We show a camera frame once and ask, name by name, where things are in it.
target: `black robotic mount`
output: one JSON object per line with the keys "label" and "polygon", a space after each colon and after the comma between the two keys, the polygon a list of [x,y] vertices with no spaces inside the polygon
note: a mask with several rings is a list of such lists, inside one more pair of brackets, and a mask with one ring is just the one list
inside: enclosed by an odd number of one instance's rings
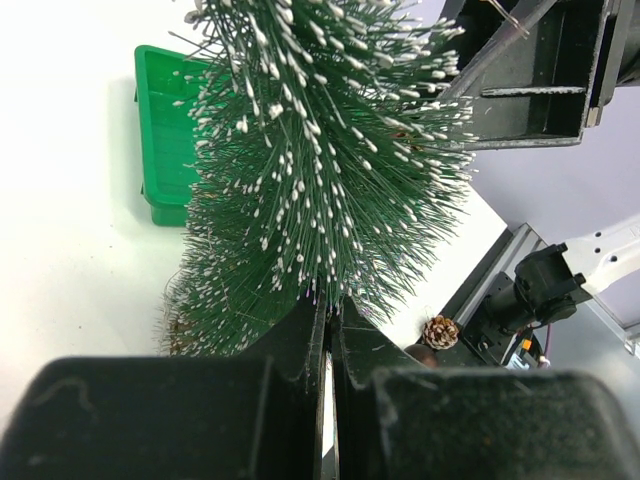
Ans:
{"label": "black robotic mount", "polygon": [[446,45],[461,73],[440,96],[474,98],[480,141],[465,148],[576,145],[616,87],[640,85],[640,0],[499,3],[526,38],[487,0],[447,0],[442,10],[466,30]]}
{"label": "black robotic mount", "polygon": [[582,274],[567,266],[566,250],[560,244],[530,253],[516,266],[515,281],[504,272],[495,277],[459,337],[483,363],[503,366],[514,335],[569,318],[591,298]]}

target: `pine cone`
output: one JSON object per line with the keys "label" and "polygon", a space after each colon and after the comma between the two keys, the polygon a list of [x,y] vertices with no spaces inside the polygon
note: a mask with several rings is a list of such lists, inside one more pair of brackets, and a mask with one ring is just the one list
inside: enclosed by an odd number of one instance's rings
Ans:
{"label": "pine cone", "polygon": [[422,330],[422,341],[434,350],[446,350],[458,342],[458,327],[442,315],[427,321]]}

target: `green plastic tray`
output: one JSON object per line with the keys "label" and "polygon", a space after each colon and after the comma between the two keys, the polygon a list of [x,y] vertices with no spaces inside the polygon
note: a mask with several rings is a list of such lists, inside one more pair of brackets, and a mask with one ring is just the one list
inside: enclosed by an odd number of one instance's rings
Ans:
{"label": "green plastic tray", "polygon": [[189,168],[195,161],[193,127],[187,116],[190,105],[176,107],[177,100],[198,94],[197,85],[184,75],[197,75],[203,64],[185,61],[185,55],[142,45],[136,48],[137,101],[142,137],[142,192],[151,205],[151,219],[161,226],[184,226],[190,185],[198,174]]}

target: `green bristle branch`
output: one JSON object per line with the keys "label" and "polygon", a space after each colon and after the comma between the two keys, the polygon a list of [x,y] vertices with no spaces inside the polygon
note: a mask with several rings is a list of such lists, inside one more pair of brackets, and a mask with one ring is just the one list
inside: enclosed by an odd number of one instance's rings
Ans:
{"label": "green bristle branch", "polygon": [[383,322],[434,262],[475,138],[466,99],[421,92],[458,73],[446,44],[462,32],[402,8],[209,0],[189,16],[204,36],[186,100],[201,180],[169,298],[174,353],[237,352],[320,289]]}

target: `white table surface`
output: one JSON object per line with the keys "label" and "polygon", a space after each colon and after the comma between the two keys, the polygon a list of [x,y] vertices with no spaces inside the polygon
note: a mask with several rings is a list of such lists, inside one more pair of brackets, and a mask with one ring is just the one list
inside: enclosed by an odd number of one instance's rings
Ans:
{"label": "white table surface", "polygon": [[[154,226],[140,195],[133,51],[188,50],[167,31],[188,34],[191,6],[0,5],[0,429],[55,358],[158,352],[183,230]],[[385,333],[402,347],[418,338],[504,228],[472,192],[458,237]]]}

